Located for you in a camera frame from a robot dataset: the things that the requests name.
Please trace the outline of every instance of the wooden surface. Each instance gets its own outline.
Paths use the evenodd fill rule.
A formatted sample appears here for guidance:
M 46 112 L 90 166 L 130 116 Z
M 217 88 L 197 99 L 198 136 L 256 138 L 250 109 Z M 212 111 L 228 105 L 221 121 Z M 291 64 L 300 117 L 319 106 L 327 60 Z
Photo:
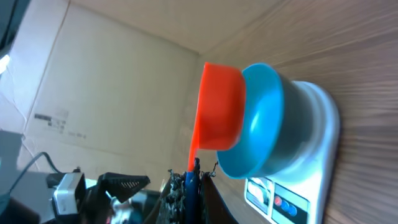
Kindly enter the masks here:
M 398 222 L 398 5 L 396 1 L 283 1 L 203 55 L 174 151 L 186 168 L 204 61 L 244 68 L 266 62 L 330 92 L 341 136 L 325 223 Z M 210 170 L 214 152 L 201 152 Z M 243 199 L 243 180 L 214 178 L 240 223 L 266 223 Z
M 205 53 L 278 0 L 72 0 L 96 12 Z

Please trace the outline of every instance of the bright light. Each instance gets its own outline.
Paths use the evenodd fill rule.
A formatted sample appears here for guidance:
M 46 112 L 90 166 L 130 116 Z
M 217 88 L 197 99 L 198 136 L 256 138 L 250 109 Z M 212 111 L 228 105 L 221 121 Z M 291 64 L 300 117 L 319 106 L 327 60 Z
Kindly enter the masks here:
M 0 74 L 2 74 L 6 69 L 7 65 L 10 62 L 10 56 L 5 55 L 2 59 L 0 59 Z

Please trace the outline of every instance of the kitchen scale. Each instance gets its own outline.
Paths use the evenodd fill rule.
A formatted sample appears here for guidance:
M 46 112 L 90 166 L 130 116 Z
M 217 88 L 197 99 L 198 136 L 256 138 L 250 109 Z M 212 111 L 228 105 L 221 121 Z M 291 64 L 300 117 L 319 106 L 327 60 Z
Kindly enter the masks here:
M 310 138 L 285 169 L 267 177 L 246 179 L 244 199 L 273 224 L 321 223 L 340 129 L 338 110 L 319 86 L 292 83 L 310 105 Z

